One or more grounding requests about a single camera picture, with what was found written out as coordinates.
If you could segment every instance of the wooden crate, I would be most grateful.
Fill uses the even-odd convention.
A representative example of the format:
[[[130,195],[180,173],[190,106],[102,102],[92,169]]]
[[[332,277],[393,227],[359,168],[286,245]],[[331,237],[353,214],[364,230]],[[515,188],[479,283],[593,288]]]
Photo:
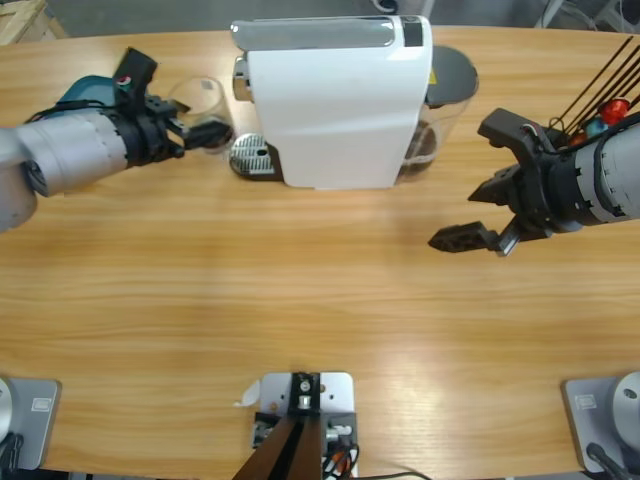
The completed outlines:
[[[21,0],[0,6],[0,45],[64,37],[60,23],[47,11],[46,0]]]

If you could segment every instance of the label sticker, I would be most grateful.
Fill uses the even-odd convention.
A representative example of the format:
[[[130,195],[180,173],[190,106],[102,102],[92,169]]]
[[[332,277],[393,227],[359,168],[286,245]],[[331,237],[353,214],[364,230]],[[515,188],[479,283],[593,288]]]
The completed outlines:
[[[592,408],[598,408],[596,404],[596,398],[593,395],[576,395],[576,406],[578,410],[590,410]]]
[[[32,412],[50,412],[52,400],[50,398],[34,398],[31,404]]]

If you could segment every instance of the glass cup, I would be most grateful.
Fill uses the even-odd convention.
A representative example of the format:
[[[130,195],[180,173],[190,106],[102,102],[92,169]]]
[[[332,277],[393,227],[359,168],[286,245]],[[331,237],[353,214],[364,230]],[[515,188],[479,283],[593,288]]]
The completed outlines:
[[[235,131],[224,89],[218,80],[187,78],[171,89],[169,101],[178,108],[178,120],[187,128],[204,132],[198,143],[207,153],[215,155],[231,148]]]

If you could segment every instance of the coffee machine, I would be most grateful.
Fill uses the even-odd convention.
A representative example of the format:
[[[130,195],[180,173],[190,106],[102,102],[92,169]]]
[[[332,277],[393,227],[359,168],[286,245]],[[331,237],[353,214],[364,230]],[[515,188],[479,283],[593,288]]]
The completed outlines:
[[[234,95],[255,105],[262,132],[237,139],[230,165],[252,180],[391,187],[408,163],[427,165],[444,140],[432,130],[437,115],[423,121],[425,110],[466,104],[477,88],[471,62],[434,49],[420,16],[237,21],[231,33],[244,52]],[[436,57],[442,72],[436,65],[434,73]]]

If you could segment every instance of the metal mounting plate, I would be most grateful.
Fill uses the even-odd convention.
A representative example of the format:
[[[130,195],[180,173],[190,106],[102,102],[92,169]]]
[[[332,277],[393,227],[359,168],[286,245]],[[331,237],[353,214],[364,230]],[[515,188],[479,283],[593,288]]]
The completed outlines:
[[[322,413],[355,412],[353,378],[346,372],[320,373],[324,391],[320,394]],[[260,411],[283,416],[289,406],[291,373],[268,373],[260,385]]]
[[[10,431],[20,433],[24,444],[18,467],[35,470],[44,462],[53,427],[60,384],[55,380],[7,378],[13,396]]]
[[[616,438],[611,416],[611,395],[618,377],[570,380],[563,386],[578,461],[589,472],[602,468],[587,455],[587,446],[597,443],[618,465],[624,465],[622,446]]]

